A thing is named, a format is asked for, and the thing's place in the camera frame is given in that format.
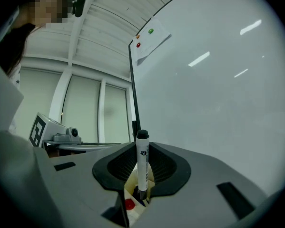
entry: marker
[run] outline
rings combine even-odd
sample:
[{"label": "marker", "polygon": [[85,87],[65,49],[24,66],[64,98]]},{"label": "marker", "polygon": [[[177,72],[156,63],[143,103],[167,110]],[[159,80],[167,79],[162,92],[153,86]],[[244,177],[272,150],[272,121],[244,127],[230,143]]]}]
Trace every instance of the marker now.
[{"label": "marker", "polygon": [[149,135],[146,130],[139,130],[136,136],[137,149],[137,170],[138,170],[138,190],[140,199],[147,198],[147,181],[148,181],[148,148]]}]

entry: red circle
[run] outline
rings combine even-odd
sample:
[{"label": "red circle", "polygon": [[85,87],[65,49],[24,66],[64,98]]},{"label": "red circle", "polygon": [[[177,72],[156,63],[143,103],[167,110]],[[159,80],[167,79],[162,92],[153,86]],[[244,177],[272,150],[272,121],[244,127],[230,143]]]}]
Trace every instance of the red circle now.
[{"label": "red circle", "polygon": [[132,199],[126,199],[125,200],[125,207],[127,210],[132,210],[135,207],[135,203]]}]

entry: person's hair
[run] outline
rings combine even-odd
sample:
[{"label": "person's hair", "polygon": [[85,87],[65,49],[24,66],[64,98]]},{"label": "person's hair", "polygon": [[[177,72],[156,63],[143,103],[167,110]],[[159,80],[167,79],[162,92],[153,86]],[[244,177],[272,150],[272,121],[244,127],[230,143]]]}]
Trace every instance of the person's hair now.
[{"label": "person's hair", "polygon": [[[32,2],[34,0],[21,0],[18,6]],[[57,14],[54,22],[61,22],[62,18],[67,18],[71,11],[72,0],[62,0],[62,12]],[[30,23],[20,28],[12,29],[0,42],[0,66],[7,75],[10,75],[13,69],[23,58],[27,37],[35,29],[35,25]]]}]

